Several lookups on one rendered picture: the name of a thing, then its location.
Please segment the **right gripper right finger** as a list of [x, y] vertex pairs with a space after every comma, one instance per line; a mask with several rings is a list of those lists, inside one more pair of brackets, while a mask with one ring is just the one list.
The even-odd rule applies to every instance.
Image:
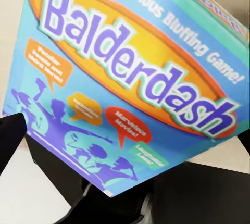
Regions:
[[237, 135], [237, 137], [240, 139], [243, 146], [246, 148], [246, 150], [250, 154], [250, 129]]

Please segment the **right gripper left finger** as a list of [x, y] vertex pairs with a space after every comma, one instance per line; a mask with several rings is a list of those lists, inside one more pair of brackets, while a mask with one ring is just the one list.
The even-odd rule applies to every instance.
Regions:
[[27, 133], [23, 113], [0, 118], [0, 175]]

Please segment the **board game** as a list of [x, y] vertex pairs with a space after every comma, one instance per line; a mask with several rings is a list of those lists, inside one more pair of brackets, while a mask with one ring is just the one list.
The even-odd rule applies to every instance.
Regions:
[[215, 0], [24, 0], [17, 113], [112, 198], [250, 129], [250, 31]]

